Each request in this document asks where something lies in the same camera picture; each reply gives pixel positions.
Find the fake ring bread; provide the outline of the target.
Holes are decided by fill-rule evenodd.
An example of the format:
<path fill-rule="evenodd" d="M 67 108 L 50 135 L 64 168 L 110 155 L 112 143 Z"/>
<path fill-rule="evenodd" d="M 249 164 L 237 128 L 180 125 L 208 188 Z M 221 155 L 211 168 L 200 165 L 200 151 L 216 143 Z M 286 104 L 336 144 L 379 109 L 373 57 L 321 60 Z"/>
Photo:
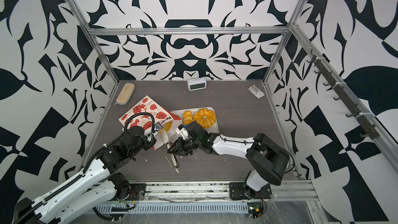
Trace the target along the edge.
<path fill-rule="evenodd" d="M 215 112 L 207 108 L 202 108 L 193 115 L 193 120 L 201 127 L 209 128 L 217 121 Z"/>

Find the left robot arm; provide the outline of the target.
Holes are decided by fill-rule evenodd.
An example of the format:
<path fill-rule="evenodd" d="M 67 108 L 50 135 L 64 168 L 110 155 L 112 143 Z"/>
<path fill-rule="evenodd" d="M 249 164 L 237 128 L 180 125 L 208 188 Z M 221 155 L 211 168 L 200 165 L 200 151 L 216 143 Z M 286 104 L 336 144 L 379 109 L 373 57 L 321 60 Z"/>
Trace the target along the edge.
<path fill-rule="evenodd" d="M 125 123 L 122 133 L 113 141 L 96 151 L 85 167 L 74 176 L 48 193 L 34 200 L 24 198 L 14 210 L 15 224 L 69 224 L 82 214 L 114 198 L 122 201 L 130 187 L 125 177 L 118 172 L 133 160 L 141 150 L 150 149 L 155 136 L 162 129 L 150 113 L 145 133 L 140 126 L 129 123 L 142 113 L 134 114 Z"/>

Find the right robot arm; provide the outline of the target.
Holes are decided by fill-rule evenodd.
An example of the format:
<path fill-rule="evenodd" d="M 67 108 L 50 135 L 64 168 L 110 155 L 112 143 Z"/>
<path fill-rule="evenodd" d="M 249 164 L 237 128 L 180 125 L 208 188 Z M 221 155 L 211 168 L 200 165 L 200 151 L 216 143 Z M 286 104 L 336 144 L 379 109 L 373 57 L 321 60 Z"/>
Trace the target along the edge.
<path fill-rule="evenodd" d="M 258 133 L 253 138 L 232 138 L 209 133 L 197 122 L 180 125 L 178 139 L 167 152 L 178 156 L 192 155 L 200 149 L 209 155 L 229 155 L 246 159 L 253 167 L 244 182 L 229 183 L 230 198 L 234 201 L 265 199 L 271 195 L 271 185 L 280 186 L 291 159 L 284 148 L 267 135 Z"/>

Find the fake twisted bread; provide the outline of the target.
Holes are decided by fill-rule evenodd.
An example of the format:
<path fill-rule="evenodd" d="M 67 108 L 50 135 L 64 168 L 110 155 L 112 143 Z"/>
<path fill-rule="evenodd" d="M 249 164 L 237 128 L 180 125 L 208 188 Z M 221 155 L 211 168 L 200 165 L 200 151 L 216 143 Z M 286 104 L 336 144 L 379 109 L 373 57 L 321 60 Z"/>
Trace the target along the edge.
<path fill-rule="evenodd" d="M 193 115 L 191 111 L 185 111 L 183 113 L 183 125 L 188 125 L 193 122 Z"/>

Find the fake plain donut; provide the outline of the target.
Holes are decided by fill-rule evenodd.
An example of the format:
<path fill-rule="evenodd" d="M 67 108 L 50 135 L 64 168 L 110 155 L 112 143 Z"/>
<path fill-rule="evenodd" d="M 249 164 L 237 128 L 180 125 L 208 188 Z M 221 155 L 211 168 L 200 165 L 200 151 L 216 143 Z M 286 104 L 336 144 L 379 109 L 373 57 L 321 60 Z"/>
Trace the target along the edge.
<path fill-rule="evenodd" d="M 169 121 L 163 126 L 162 130 L 165 132 L 168 132 L 170 130 L 171 126 L 172 126 L 172 121 Z"/>

